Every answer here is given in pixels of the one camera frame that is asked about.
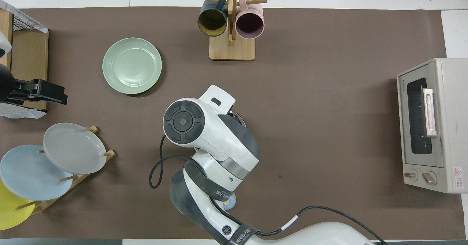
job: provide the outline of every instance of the toaster oven handle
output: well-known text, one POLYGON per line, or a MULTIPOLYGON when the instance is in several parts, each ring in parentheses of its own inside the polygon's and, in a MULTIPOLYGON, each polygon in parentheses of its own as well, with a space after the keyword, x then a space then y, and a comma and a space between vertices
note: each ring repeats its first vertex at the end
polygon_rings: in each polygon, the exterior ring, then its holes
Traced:
POLYGON ((423 102, 424 102, 424 118, 426 119, 426 137, 436 137, 436 121, 434 112, 434 89, 424 88, 423 102))

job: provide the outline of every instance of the toaster oven knob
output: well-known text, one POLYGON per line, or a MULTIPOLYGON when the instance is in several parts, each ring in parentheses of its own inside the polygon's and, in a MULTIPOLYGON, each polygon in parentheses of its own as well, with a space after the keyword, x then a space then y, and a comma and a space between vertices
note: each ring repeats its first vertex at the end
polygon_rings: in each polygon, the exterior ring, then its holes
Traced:
POLYGON ((434 172, 429 172, 429 173, 423 173, 422 174, 424 181, 428 183, 429 185, 435 185, 437 184, 437 175, 434 172))
POLYGON ((411 178, 413 181, 418 180, 418 172, 415 169, 411 170, 411 173, 404 173, 405 178, 411 178))

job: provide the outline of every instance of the brown table mat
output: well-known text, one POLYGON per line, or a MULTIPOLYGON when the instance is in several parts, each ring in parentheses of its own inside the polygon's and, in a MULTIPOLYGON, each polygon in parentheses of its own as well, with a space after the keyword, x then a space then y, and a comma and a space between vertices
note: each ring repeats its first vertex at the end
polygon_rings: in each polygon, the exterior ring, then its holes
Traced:
MULTIPOLYGON (((323 205, 385 239, 465 238, 460 195, 401 178, 396 75, 445 57, 440 12, 265 9, 253 62, 209 60, 196 7, 25 12, 50 29, 49 80, 65 86, 68 105, 51 103, 39 120, 0 118, 0 154, 41 145, 49 126, 72 122, 99 126, 118 156, 0 238, 210 238, 169 200, 170 176, 183 161, 166 163, 159 189, 147 180, 166 108, 211 84, 237 99, 234 110, 261 149, 230 210, 239 219, 272 231, 301 208, 323 205), (163 60, 157 84, 135 96, 113 90, 102 75, 104 53, 126 37, 150 41, 163 60)), ((165 150, 193 153, 168 142, 165 150)), ((324 221, 361 231, 344 217, 312 210, 276 238, 324 221)))

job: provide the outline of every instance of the black device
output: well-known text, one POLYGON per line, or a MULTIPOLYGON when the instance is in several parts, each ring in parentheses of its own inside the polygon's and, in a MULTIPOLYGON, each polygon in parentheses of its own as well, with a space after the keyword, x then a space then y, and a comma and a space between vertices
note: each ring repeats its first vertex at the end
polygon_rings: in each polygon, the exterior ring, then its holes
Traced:
POLYGON ((24 101, 47 101, 67 105, 67 99, 64 87, 41 79, 17 80, 0 64, 0 102, 23 105, 24 101))

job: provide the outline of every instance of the toaster oven window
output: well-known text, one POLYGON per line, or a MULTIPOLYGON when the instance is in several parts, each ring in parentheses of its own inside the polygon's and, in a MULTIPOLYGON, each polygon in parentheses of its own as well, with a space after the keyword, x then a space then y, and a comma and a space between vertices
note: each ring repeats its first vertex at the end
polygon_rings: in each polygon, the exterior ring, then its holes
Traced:
POLYGON ((408 83, 408 111, 409 133, 411 135, 411 151, 415 154, 430 154, 433 152, 431 138, 426 137, 424 129, 426 118, 424 116, 423 89, 427 88, 426 78, 408 83))

